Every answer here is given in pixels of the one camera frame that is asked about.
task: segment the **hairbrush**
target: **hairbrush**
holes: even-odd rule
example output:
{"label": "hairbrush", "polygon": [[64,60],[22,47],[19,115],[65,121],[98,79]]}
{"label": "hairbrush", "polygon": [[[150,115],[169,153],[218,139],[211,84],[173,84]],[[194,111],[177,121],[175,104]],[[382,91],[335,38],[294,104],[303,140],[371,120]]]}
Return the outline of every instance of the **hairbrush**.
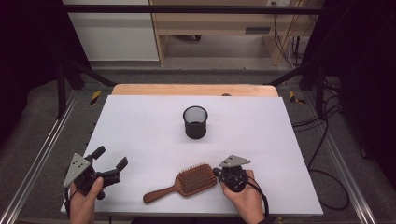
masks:
{"label": "hairbrush", "polygon": [[152,203],[161,197],[178,192],[183,197],[188,197],[203,190],[214,187],[217,179],[208,164],[200,164],[180,172],[175,179],[175,184],[166,189],[152,191],[143,196],[143,202]]}

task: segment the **wall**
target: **wall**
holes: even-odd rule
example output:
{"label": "wall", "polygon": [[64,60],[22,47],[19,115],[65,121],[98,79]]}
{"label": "wall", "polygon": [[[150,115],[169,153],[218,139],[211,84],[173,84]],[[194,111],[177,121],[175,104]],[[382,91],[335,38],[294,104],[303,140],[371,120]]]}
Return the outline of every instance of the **wall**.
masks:
{"label": "wall", "polygon": [[[148,5],[146,0],[63,0],[64,4]],[[158,61],[151,16],[69,13],[90,61]]]}

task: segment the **hand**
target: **hand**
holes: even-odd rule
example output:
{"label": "hand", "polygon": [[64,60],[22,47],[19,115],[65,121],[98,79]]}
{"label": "hand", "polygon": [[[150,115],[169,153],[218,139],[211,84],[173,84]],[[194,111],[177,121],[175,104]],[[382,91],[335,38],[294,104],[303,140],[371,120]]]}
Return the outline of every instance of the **hand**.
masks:
{"label": "hand", "polygon": [[[247,175],[254,179],[252,170],[246,170]],[[224,195],[231,200],[239,216],[245,220],[247,224],[257,224],[264,220],[262,211],[262,196],[249,184],[241,192],[233,192],[223,183],[220,183]]]}
{"label": "hand", "polygon": [[76,193],[70,202],[70,224],[93,224],[95,220],[96,196],[103,189],[103,178],[99,177],[93,183],[87,196],[77,191],[74,183],[70,186],[70,193]]}

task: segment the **black mesh cup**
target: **black mesh cup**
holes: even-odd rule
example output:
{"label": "black mesh cup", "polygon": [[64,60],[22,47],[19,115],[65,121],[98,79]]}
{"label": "black mesh cup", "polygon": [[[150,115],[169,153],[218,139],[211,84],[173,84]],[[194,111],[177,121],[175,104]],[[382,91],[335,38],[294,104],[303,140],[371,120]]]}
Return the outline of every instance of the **black mesh cup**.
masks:
{"label": "black mesh cup", "polygon": [[198,105],[190,106],[183,113],[186,135],[192,139],[200,139],[206,134],[207,112]]}

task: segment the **white table surface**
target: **white table surface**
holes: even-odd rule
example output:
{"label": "white table surface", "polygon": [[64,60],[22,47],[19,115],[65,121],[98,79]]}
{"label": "white table surface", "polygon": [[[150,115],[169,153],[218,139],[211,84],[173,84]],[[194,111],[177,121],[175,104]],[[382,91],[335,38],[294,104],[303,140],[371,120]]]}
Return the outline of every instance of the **white table surface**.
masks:
{"label": "white table surface", "polygon": [[[199,140],[184,133],[182,114],[191,105],[208,112],[207,133]],[[203,162],[219,167],[233,154],[251,160],[243,168],[254,170],[270,214],[323,214],[280,97],[109,95],[84,157],[99,146],[106,152],[93,162],[95,171],[114,169],[124,156],[129,164],[120,183],[96,202],[96,212],[235,216],[219,184],[190,198],[174,192],[143,203],[144,194],[172,186],[180,171]]]}

